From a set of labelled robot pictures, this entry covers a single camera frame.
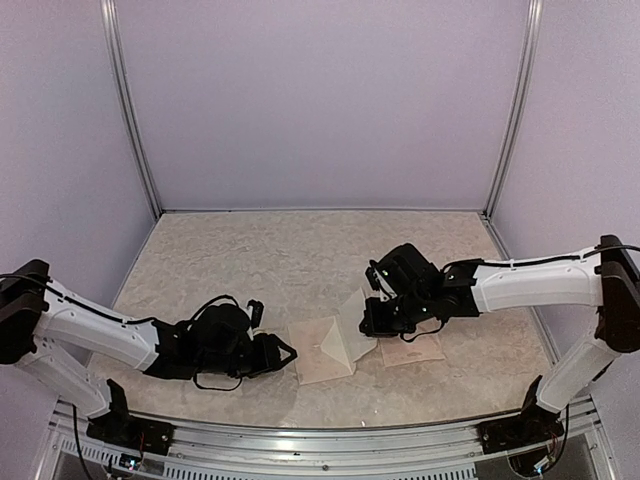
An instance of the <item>marble-patterned table surface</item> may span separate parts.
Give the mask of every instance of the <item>marble-patterned table surface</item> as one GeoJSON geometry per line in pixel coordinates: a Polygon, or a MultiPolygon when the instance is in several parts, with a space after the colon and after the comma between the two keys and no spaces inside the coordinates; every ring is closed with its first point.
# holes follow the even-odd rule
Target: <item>marble-patterned table surface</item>
{"type": "MultiPolygon", "coordinates": [[[[131,272],[116,310],[175,323],[222,293],[264,302],[263,327],[288,341],[291,322],[324,318],[363,284],[369,259],[411,242],[437,266],[498,258],[474,213],[310,211],[167,214],[131,272]]],[[[293,365],[230,393],[159,380],[94,355],[132,410],[276,427],[360,427],[453,420],[519,408],[548,368],[524,310],[452,319],[439,334],[445,360],[385,368],[380,348],[355,375],[300,386],[293,365]]],[[[201,382],[233,385],[223,376],[201,382]]]]}

